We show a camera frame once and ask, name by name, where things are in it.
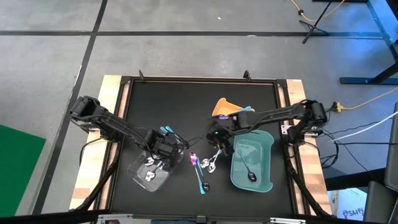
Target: white cable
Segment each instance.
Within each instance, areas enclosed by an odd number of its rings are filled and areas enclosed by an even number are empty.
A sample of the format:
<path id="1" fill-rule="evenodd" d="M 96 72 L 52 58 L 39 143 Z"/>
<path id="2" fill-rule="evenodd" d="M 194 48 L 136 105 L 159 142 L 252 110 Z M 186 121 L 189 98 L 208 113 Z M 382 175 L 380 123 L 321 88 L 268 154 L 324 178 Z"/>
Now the white cable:
<path id="1" fill-rule="evenodd" d="M 362 133 L 362 132 L 364 132 L 364 131 L 367 131 L 367 130 L 369 130 L 369 129 L 373 128 L 373 127 L 376 127 L 377 125 L 379 125 L 379 124 L 381 124 L 381 123 L 387 121 L 388 119 L 390 119 L 391 117 L 395 116 L 396 114 L 398 114 L 398 111 L 395 112 L 395 113 L 393 113 L 392 115 L 386 117 L 384 120 L 382 120 L 382 121 L 380 121 L 380 122 L 378 122 L 378 123 L 376 123 L 376 124 L 374 124 L 374 125 L 372 125 L 372 126 L 370 126 L 370 127 L 368 127 L 368 128 L 365 128 L 365 129 L 363 129 L 363 130 L 357 131 L 357 132 L 355 132 L 355 133 L 353 133 L 353 134 L 349 134 L 349 135 L 346 135 L 346 136 L 343 136 L 343 137 L 340 137 L 340 138 L 333 139 L 333 140 L 331 140 L 331 141 L 329 141 L 329 142 L 338 141 L 338 140 L 340 140 L 340 139 L 348 138 L 348 137 L 354 136 L 354 135 L 356 135 L 356 134 Z"/>

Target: black cable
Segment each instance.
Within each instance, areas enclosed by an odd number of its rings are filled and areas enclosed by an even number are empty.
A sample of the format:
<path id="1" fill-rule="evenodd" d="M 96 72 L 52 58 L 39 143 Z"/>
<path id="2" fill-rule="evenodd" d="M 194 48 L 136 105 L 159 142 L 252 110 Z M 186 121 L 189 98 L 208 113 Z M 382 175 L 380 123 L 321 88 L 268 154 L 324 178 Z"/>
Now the black cable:
<path id="1" fill-rule="evenodd" d="M 294 158 L 296 156 L 296 153 L 294 152 L 294 148 L 293 148 L 292 152 L 293 152 L 293 156 L 289 156 L 289 159 Z"/>
<path id="2" fill-rule="evenodd" d="M 327 136 L 328 136 L 330 139 L 332 139 L 332 140 L 335 139 L 335 137 L 334 137 L 332 134 L 325 134 L 325 135 L 327 135 Z M 339 146 L 337 145 L 336 142 L 334 142 L 334 143 L 335 143 L 335 146 L 336 146 L 336 153 L 335 153 L 334 155 L 331 155 L 330 157 L 325 157 L 325 159 L 327 158 L 327 160 L 325 160 L 325 161 L 323 161 L 323 162 L 321 163 L 322 169 L 327 169 L 327 168 L 329 168 L 329 167 L 335 165 L 335 163 L 337 162 L 338 155 L 339 155 L 339 152 L 340 152 L 340 148 L 339 148 Z M 329 161 L 333 156 L 334 156 L 334 158 L 333 158 L 332 162 L 331 162 L 329 165 L 327 165 L 327 166 L 323 166 L 323 165 L 325 165 L 326 162 Z"/>
<path id="3" fill-rule="evenodd" d="M 82 160 L 82 158 L 83 158 L 83 152 L 84 152 L 84 150 L 85 150 L 85 147 L 88 146 L 89 144 L 93 143 L 93 142 L 96 142 L 96 141 L 100 140 L 100 139 L 102 139 L 102 138 L 100 137 L 100 138 L 98 138 L 98 139 L 94 139 L 94 140 L 89 141 L 88 143 L 86 143 L 86 144 L 83 145 L 83 147 L 80 149 L 79 165 L 81 164 L 81 160 Z"/>
<path id="4" fill-rule="evenodd" d="M 88 118 L 107 118 L 107 119 L 109 119 L 109 117 L 108 117 L 108 116 L 105 116 L 105 115 L 89 115 L 89 116 L 81 117 L 80 119 L 88 119 Z M 123 126 L 123 127 L 126 128 L 128 131 L 130 131 L 130 132 L 132 132 L 134 135 L 136 135 L 136 136 L 144 143 L 145 147 L 148 148 L 148 152 L 149 152 L 151 158 L 153 158 L 153 160 L 159 161 L 159 160 L 165 159 L 165 158 L 163 158 L 163 157 L 155 159 L 155 158 L 154 158 L 154 155 L 153 155 L 153 153 L 152 153 L 151 148 L 149 147 L 148 143 L 145 141 L 145 139 L 144 139 L 141 135 L 139 135 L 138 133 L 136 133 L 135 131 L 133 131 L 133 130 L 130 129 L 129 127 L 125 126 L 124 124 L 120 123 L 119 121 L 116 121 L 115 119 L 112 119 L 112 121 L 115 122 L 116 124 L 120 125 L 120 126 Z M 130 136 L 130 137 L 133 138 L 134 143 L 139 144 L 139 142 L 136 142 L 134 136 Z"/>
<path id="5" fill-rule="evenodd" d="M 119 162 L 120 151 L 121 151 L 120 148 L 117 147 L 116 151 L 115 151 L 115 154 L 114 154 L 114 157 L 113 157 L 112 163 L 110 163 L 110 165 L 108 166 L 106 172 L 104 173 L 104 175 L 101 176 L 101 178 L 99 179 L 98 183 L 95 185 L 94 189 L 90 192 L 89 196 L 87 196 L 87 198 L 83 201 L 83 203 L 81 205 L 79 205 L 75 209 L 75 211 L 88 210 L 90 205 L 94 202 L 94 199 L 101 192 L 101 189 L 104 187 L 104 185 L 106 184 L 108 179 L 111 177 L 111 175 L 114 173 L 115 169 L 117 168 L 116 165 Z"/>
<path id="6" fill-rule="evenodd" d="M 318 156 L 321 156 L 321 152 L 319 151 L 318 146 L 316 146 L 316 145 L 314 145 L 314 144 L 312 144 L 312 143 L 310 143 L 310 142 L 306 142 L 306 141 L 305 141 L 304 143 L 305 143 L 305 144 L 309 144 L 309 145 L 315 147 L 315 148 L 318 150 Z"/>
<path id="7" fill-rule="evenodd" d="M 358 163 L 358 165 L 360 165 L 360 166 L 373 178 L 373 180 L 377 180 L 377 179 L 374 178 L 374 176 L 367 170 L 367 168 L 365 168 L 365 166 L 363 166 L 363 165 L 355 158 L 355 156 L 351 153 L 351 151 L 347 148 L 347 146 L 346 146 L 345 144 L 341 143 L 340 141 L 336 141 L 336 142 L 335 142 L 335 145 L 336 145 L 336 146 L 338 146 L 338 143 L 341 144 L 342 146 L 344 146 L 344 147 L 347 149 L 347 152 L 348 152 L 348 153 L 351 155 L 351 157 L 355 160 L 355 162 Z"/>
<path id="8" fill-rule="evenodd" d="M 369 126 L 369 125 L 372 125 L 372 124 L 376 124 L 376 123 L 378 123 L 378 122 L 380 122 L 380 121 L 374 121 L 374 122 L 369 123 L 369 124 L 360 125 L 360 126 L 355 127 L 355 128 L 348 128 L 348 129 L 346 129 L 346 130 L 335 131 L 335 132 L 332 132 L 332 133 L 329 133 L 329 134 L 336 134 L 336 133 L 342 133 L 342 132 L 346 132 L 346 131 L 350 131 L 350 130 L 355 130 L 355 129 L 363 128 L 363 127 L 366 127 L 366 126 Z"/>
<path id="9" fill-rule="evenodd" d="M 192 146 L 194 146 L 196 143 L 198 143 L 200 140 L 204 140 L 204 141 L 207 141 L 208 143 L 214 144 L 214 142 L 212 142 L 212 141 L 210 141 L 209 139 L 204 138 L 204 137 L 197 137 L 197 138 L 189 139 L 189 140 L 187 141 L 187 143 L 188 143 L 188 145 L 189 145 L 190 147 L 192 147 Z"/>
<path id="10" fill-rule="evenodd" d="M 347 145 L 347 144 L 387 144 L 387 145 L 396 145 L 398 142 L 348 142 L 348 143 L 337 143 L 338 145 Z"/>
<path id="11" fill-rule="evenodd" d="M 326 121 L 326 123 L 324 124 L 324 125 L 322 125 L 322 127 L 325 127 L 328 123 L 329 123 L 329 121 L 330 121 L 330 118 L 331 118 L 331 110 L 333 109 L 333 106 L 331 106 L 329 109 L 327 109 L 325 112 L 327 113 L 327 112 L 329 112 L 329 116 L 328 116 L 328 119 L 327 119 L 327 121 Z"/>

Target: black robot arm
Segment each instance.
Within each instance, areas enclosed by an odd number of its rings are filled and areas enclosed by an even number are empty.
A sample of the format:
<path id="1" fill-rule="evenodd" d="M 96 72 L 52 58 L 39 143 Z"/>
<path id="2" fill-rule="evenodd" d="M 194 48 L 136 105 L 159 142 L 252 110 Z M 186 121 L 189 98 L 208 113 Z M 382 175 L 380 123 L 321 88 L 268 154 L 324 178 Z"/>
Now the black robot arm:
<path id="1" fill-rule="evenodd" d="M 298 119 L 300 122 L 287 129 L 287 140 L 289 143 L 300 142 L 304 134 L 311 131 L 313 127 L 323 126 L 327 121 L 323 105 L 314 100 L 303 100 L 292 106 L 276 110 L 253 112 L 240 111 L 237 113 L 214 116 L 206 138 L 213 142 L 226 155 L 232 154 L 231 137 L 238 134 L 246 134 L 259 126 L 289 119 Z"/>
<path id="2" fill-rule="evenodd" d="M 147 128 L 136 128 L 125 120 L 113 115 L 100 105 L 96 98 L 79 97 L 70 110 L 71 119 L 91 123 L 101 132 L 101 137 L 118 142 L 127 136 L 141 149 L 147 150 L 163 159 L 168 159 L 173 166 L 177 155 L 189 148 L 188 143 L 172 131 L 157 131 Z"/>

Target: orange object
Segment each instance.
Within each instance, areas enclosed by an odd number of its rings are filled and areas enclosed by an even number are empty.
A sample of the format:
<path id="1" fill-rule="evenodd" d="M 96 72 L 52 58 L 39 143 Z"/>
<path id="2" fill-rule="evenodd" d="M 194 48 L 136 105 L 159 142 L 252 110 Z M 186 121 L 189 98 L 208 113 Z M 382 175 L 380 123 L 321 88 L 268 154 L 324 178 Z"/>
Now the orange object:
<path id="1" fill-rule="evenodd" d="M 243 109 L 240 106 L 236 106 L 228 101 L 226 101 L 226 98 L 221 98 L 218 100 L 216 107 L 213 110 L 213 113 L 211 114 L 212 116 L 217 116 L 217 115 L 229 115 L 231 113 L 235 113 L 239 110 Z"/>

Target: metal spoon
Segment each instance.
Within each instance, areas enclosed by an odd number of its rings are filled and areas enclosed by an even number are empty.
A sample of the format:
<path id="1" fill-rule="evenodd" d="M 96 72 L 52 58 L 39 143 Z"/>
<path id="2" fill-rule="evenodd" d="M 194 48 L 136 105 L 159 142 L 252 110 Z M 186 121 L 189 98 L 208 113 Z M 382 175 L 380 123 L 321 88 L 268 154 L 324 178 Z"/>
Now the metal spoon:
<path id="1" fill-rule="evenodd" d="M 162 164 L 163 164 L 163 162 L 159 162 L 159 163 L 156 165 L 156 167 L 155 167 L 154 170 L 149 170 L 149 171 L 147 172 L 146 176 L 145 176 L 145 180 L 148 181 L 148 182 L 151 181 L 151 180 L 153 180 L 153 179 L 156 177 L 155 171 L 156 171 L 157 168 L 159 168 L 160 165 L 162 165 Z"/>
<path id="2" fill-rule="evenodd" d="M 216 170 L 216 160 L 217 160 L 218 155 L 219 155 L 221 152 L 222 152 L 221 150 L 218 150 L 218 151 L 217 151 L 217 154 L 215 154 L 215 155 L 213 156 L 214 160 L 213 160 L 213 162 L 211 162 L 210 165 L 207 167 L 207 172 L 212 173 L 212 172 L 214 172 L 214 170 Z"/>
<path id="3" fill-rule="evenodd" d="M 248 178 L 249 178 L 249 181 L 250 181 L 250 182 L 255 182 L 255 181 L 257 181 L 256 175 L 255 175 L 253 172 L 250 171 L 250 169 L 249 169 L 248 165 L 246 164 L 246 162 L 244 161 L 243 156 L 241 155 L 241 152 L 240 152 L 240 151 L 238 151 L 238 154 L 239 154 L 239 156 L 241 157 L 244 166 L 245 166 L 246 169 L 248 170 Z"/>
<path id="4" fill-rule="evenodd" d="M 204 160 L 202 160 L 201 163 L 200 163 L 200 167 L 201 167 L 202 169 L 208 167 L 209 165 L 210 165 L 210 160 L 209 160 L 209 159 L 204 159 Z"/>
<path id="5" fill-rule="evenodd" d="M 210 184 L 207 181 L 202 182 L 201 187 L 203 187 L 203 190 L 205 192 L 208 192 L 210 190 Z"/>
<path id="6" fill-rule="evenodd" d="M 152 158 L 152 157 L 148 157 L 146 160 L 145 160 L 145 166 L 152 166 L 153 164 L 154 164 L 154 162 L 155 162 L 155 160 Z"/>

